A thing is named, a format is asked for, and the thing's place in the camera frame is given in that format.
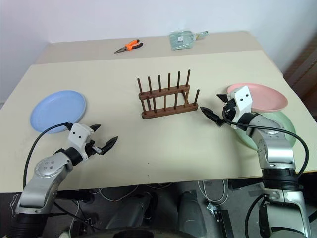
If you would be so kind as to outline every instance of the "black cable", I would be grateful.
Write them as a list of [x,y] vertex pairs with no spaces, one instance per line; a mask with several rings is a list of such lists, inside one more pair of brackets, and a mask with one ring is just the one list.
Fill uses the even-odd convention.
[[59,206],[56,202],[54,202],[54,205],[55,205],[59,210],[61,210],[62,212],[67,213],[69,216],[71,216],[71,217],[77,219],[78,221],[80,221],[81,223],[83,223],[83,224],[89,226],[89,227],[93,230],[93,232],[95,232],[95,229],[101,230],[101,229],[99,229],[99,228],[97,228],[97,227],[93,227],[93,226],[90,225],[88,222],[86,222],[84,219],[82,219],[82,218],[80,218],[80,217],[77,217],[76,215],[74,215],[74,214],[68,212],[67,210],[65,210],[64,208],[62,208],[61,206]]
[[[72,201],[76,206],[78,206],[77,203],[76,203],[74,200],[71,200],[71,201]],[[84,219],[87,220],[87,218],[86,218],[86,216],[85,216],[85,213],[83,212],[83,209],[81,209],[80,206],[79,206],[79,210],[80,210],[81,214],[83,215]]]
[[49,130],[52,130],[52,129],[56,128],[56,127],[62,126],[62,125],[66,126],[66,123],[61,123],[61,124],[57,124],[57,125],[51,126],[50,128],[48,128],[48,129],[46,129],[45,131],[43,131],[43,132],[38,136],[38,138],[36,138],[36,140],[34,141],[32,147],[31,147],[31,150],[30,150],[30,152],[29,152],[28,158],[26,159],[25,166],[24,166],[24,172],[23,172],[23,188],[25,188],[25,186],[26,186],[26,175],[27,175],[27,173],[28,173],[29,162],[30,162],[31,155],[32,155],[32,153],[33,153],[33,150],[34,150],[36,144],[38,143],[38,141],[41,139],[41,137],[42,137],[46,132],[48,132]]
[[289,134],[293,137],[295,137],[296,139],[298,139],[301,144],[303,145],[304,147],[304,150],[305,150],[305,158],[304,158],[304,163],[301,167],[301,169],[299,170],[298,174],[297,174],[297,178],[299,178],[302,173],[304,172],[306,166],[307,166],[307,163],[308,163],[308,159],[309,159],[309,151],[308,151],[308,147],[305,143],[305,141],[299,137],[297,134],[295,133],[292,133],[290,131],[287,131],[287,130],[283,130],[283,129],[280,129],[280,128],[274,128],[274,127],[268,127],[268,126],[258,126],[258,125],[247,125],[247,124],[243,124],[243,123],[238,123],[238,122],[233,122],[231,120],[229,120],[227,117],[226,117],[226,114],[225,114],[225,110],[222,111],[222,117],[224,119],[224,121],[228,124],[232,124],[232,125],[238,125],[238,126],[244,126],[244,127],[248,127],[248,128],[256,128],[256,129],[262,129],[262,130],[274,130],[274,131],[279,131],[279,132],[282,132],[282,133],[285,133],[285,134]]
[[249,238],[248,222],[249,222],[250,214],[251,214],[251,212],[252,212],[254,206],[256,205],[256,203],[257,203],[258,201],[260,201],[261,198],[263,198],[263,197],[264,197],[264,194],[263,194],[263,193],[262,193],[260,196],[258,196],[258,197],[254,200],[254,202],[251,204],[251,206],[250,206],[250,208],[249,208],[249,210],[248,210],[248,212],[247,212],[246,220],[245,220],[245,222],[244,222],[244,233],[245,233],[245,235],[246,235],[246,238]]

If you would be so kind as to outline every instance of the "beige table surface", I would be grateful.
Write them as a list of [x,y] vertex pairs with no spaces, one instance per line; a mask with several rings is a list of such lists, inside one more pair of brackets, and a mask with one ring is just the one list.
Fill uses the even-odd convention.
[[[283,112],[310,149],[306,170],[317,169],[315,121],[248,33],[211,34],[193,49],[175,52],[170,50],[167,37],[143,38],[145,45],[139,51],[113,55],[127,39],[117,41],[50,45],[37,64],[28,69],[0,110],[0,192],[22,190],[25,159],[39,135],[30,126],[29,116],[39,101],[61,90],[75,90],[86,97],[86,113],[80,122],[102,124],[92,136],[97,145],[119,136],[104,156],[95,155],[77,165],[61,184],[61,190],[260,176],[256,152],[244,145],[233,129],[227,125],[218,128],[200,110],[141,118],[137,78],[146,90],[147,76],[151,76],[152,88],[156,89],[158,74],[164,87],[168,72],[172,74],[172,85],[176,85],[177,72],[181,71],[182,84],[188,69],[189,101],[200,89],[199,105],[219,114],[223,103],[216,94],[225,92],[233,83],[260,83],[283,93],[289,101]],[[169,105],[173,99],[167,97]],[[157,100],[157,107],[162,105],[163,101]],[[67,134],[64,131],[42,137],[31,158],[28,179],[40,159],[67,148]],[[294,155],[299,170],[304,158],[299,142],[294,146]]]

